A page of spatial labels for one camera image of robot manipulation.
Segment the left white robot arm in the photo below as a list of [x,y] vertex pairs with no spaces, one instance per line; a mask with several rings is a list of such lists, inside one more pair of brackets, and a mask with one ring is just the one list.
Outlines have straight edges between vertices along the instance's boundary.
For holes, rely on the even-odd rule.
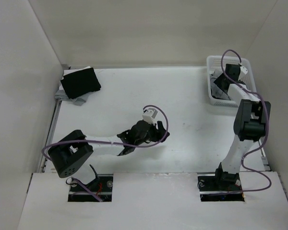
[[97,148],[104,145],[122,147],[114,156],[125,156],[136,148],[149,148],[164,142],[170,133],[168,127],[164,127],[162,121],[148,123],[138,121],[130,129],[127,129],[110,140],[88,140],[85,134],[77,129],[72,131],[57,143],[50,144],[48,158],[53,163],[59,178],[68,178],[74,175],[95,153],[99,155],[111,155],[105,150],[98,152]]

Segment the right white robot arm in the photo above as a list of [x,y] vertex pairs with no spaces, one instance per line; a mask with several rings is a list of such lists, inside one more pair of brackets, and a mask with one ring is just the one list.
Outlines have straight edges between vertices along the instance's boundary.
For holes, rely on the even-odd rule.
[[240,64],[226,64],[222,67],[223,73],[216,80],[217,87],[238,106],[233,124],[233,143],[213,177],[217,190],[228,193],[242,190],[238,184],[240,167],[244,166],[246,156],[260,149],[251,151],[254,143],[261,138],[267,140],[269,132],[271,103],[265,101],[257,92],[248,90],[246,85],[239,81],[241,67]]

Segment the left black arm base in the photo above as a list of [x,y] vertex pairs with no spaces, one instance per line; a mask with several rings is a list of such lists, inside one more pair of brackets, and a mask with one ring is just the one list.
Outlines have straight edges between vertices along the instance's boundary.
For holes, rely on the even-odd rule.
[[[99,178],[94,179],[85,186],[95,195],[97,195],[103,202],[112,201],[113,191],[113,174],[100,174]],[[84,188],[82,188],[71,177],[65,183],[69,186],[68,202],[98,202],[95,197],[90,195]]]

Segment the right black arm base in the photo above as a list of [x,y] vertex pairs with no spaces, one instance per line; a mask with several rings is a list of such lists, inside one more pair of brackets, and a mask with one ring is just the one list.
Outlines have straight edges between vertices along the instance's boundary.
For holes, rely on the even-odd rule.
[[244,202],[239,174],[233,180],[218,179],[214,174],[199,174],[198,189],[202,202]]

